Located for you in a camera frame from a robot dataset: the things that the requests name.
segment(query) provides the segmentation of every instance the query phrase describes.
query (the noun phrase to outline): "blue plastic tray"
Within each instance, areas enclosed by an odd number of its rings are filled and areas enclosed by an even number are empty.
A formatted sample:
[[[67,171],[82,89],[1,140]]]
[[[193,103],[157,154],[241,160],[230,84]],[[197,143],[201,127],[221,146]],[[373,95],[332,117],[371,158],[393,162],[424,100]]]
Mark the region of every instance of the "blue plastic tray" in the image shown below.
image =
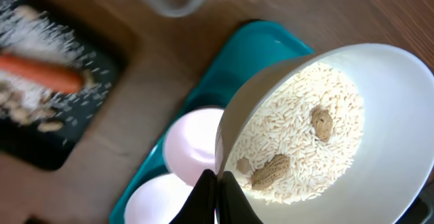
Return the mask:
[[[276,62],[304,56],[313,50],[280,24],[255,21],[242,26],[217,55],[199,85],[189,94],[178,116],[198,107],[225,108],[236,91],[254,74]],[[164,174],[163,135],[140,166],[110,215],[111,224],[124,224],[123,213],[133,192],[148,180]]]

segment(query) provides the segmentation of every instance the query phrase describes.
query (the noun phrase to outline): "carrot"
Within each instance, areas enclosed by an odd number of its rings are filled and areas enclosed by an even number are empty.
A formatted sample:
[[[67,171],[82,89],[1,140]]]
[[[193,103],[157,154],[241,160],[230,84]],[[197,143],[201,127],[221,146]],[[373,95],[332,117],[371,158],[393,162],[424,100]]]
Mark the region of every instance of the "carrot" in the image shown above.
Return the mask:
[[[83,87],[83,78],[76,72],[58,64],[29,58],[0,55],[0,70],[31,80],[55,92],[76,93]]]

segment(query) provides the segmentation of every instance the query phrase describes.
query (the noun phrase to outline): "dark baking tray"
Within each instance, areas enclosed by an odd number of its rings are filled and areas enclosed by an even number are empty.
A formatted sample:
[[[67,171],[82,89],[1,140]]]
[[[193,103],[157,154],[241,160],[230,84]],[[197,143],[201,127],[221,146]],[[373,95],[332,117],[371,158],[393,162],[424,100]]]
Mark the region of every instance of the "dark baking tray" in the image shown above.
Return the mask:
[[[44,16],[48,17],[50,21],[68,26],[69,30],[74,30],[75,41],[85,48],[84,53],[94,52],[96,55],[93,58],[93,63],[87,68],[98,67],[101,70],[109,71],[105,75],[98,73],[94,75],[97,82],[103,85],[110,83],[112,85],[110,90],[113,89],[126,64],[126,55],[115,45],[46,0],[19,0],[16,4],[29,5],[40,12],[46,11],[47,14]],[[105,99],[106,96],[103,100],[90,101],[87,106],[81,106],[80,102],[70,104],[72,109],[57,119],[64,121],[73,116],[78,124],[72,126],[66,123],[57,132],[42,133],[37,130],[37,124],[18,126],[10,119],[0,119],[0,151],[15,155],[42,169],[57,170],[63,165],[74,146],[86,132],[86,128],[92,120],[91,118],[88,119],[87,116],[95,115]]]

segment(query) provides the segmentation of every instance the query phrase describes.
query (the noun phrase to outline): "wooden table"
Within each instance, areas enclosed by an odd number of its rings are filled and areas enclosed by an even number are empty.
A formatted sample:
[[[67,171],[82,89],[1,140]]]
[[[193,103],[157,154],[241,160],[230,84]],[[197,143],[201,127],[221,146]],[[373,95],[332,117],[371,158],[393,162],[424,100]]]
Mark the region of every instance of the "wooden table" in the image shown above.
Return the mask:
[[[31,214],[50,223],[106,223],[156,138],[245,20],[280,22],[316,51],[390,43],[434,68],[434,0],[207,0],[178,19],[158,16],[139,0],[54,1],[116,40],[131,62],[60,170],[42,172],[0,155],[0,223],[22,223]],[[119,22],[106,23],[105,14]]]

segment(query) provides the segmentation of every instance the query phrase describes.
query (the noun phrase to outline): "white bowl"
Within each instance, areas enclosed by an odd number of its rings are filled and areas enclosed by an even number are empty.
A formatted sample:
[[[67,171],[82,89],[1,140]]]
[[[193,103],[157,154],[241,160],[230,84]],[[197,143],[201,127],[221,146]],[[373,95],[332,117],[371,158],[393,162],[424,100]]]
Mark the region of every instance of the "white bowl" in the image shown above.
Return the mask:
[[[215,168],[218,123],[223,109],[191,111],[174,122],[167,131],[164,161],[170,172],[194,186],[206,169]]]
[[[434,160],[434,78],[413,54],[383,44],[350,45],[269,67],[243,85],[225,109],[216,171],[239,133],[284,81],[321,61],[347,74],[364,99],[365,126],[354,163],[314,200],[269,204],[248,197],[264,223],[394,223],[424,185]]]
[[[168,224],[192,190],[175,174],[165,174],[146,182],[128,200],[125,224]]]

